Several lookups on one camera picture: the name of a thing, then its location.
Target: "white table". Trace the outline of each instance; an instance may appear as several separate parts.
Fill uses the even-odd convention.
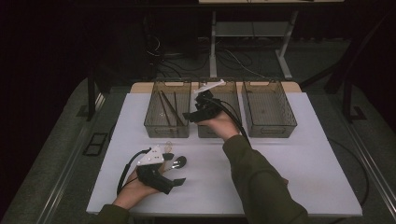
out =
[[[287,96],[298,122],[290,138],[251,138],[251,145],[290,181],[288,188],[292,198],[304,206],[310,216],[361,216],[361,206],[307,95],[288,92]],[[156,145],[163,148],[170,140],[175,157],[185,156],[188,162],[184,168],[164,176],[186,177],[186,182],[173,188],[169,195],[149,196],[131,212],[155,217],[243,216],[242,204],[231,180],[230,164],[221,149],[222,141],[200,139],[195,124],[190,126],[189,138],[150,139],[143,125],[149,99],[149,93],[127,95],[87,212],[98,213],[104,204],[114,201],[124,165],[136,152]]]

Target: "white plastic part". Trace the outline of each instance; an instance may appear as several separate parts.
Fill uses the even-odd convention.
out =
[[[138,166],[163,163],[163,153],[160,146],[155,146],[148,152],[140,161],[137,162]]]
[[[224,83],[224,80],[223,80],[223,79],[221,79],[221,80],[218,81],[218,82],[211,82],[210,84],[204,85],[204,86],[201,87],[200,89],[195,90],[194,93],[200,93],[200,92],[203,92],[203,91],[208,91],[208,90],[210,90],[210,89],[212,89],[212,88],[214,88],[214,87],[217,87],[217,86],[219,86],[219,85],[221,85],[221,84],[223,84],[223,83]]]

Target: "plastic storage container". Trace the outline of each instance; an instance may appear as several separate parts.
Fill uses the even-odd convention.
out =
[[[191,79],[157,78],[151,93],[145,127],[150,138],[188,138]]]
[[[222,103],[230,112],[239,120],[241,120],[241,112],[239,109],[238,92],[236,89],[236,81],[231,77],[206,77],[200,78],[199,88],[210,82],[218,82],[221,79],[225,83],[210,89],[214,98],[220,99],[227,104]],[[217,138],[218,136],[207,126],[198,125],[198,136],[200,138]]]
[[[250,137],[290,137],[297,121],[278,80],[244,79],[242,98]]]

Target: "hand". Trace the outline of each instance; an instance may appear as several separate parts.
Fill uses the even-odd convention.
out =
[[[161,174],[163,173],[163,165],[159,171]],[[126,210],[130,210],[147,196],[159,192],[139,181],[136,168],[134,168],[134,171],[128,176],[125,183],[126,184],[113,204]]]
[[[203,120],[197,122],[197,124],[208,126],[218,135],[218,137],[222,138],[224,142],[239,134],[233,120],[224,111],[221,111],[213,119]]]

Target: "person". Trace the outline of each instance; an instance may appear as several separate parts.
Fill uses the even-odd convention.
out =
[[[291,198],[284,179],[259,151],[251,148],[226,113],[197,124],[207,125],[224,141],[223,151],[249,224],[308,223],[306,210]],[[136,177],[134,171],[128,181]],[[129,210],[156,192],[136,179],[122,189],[113,204],[104,205],[91,224],[127,223]]]

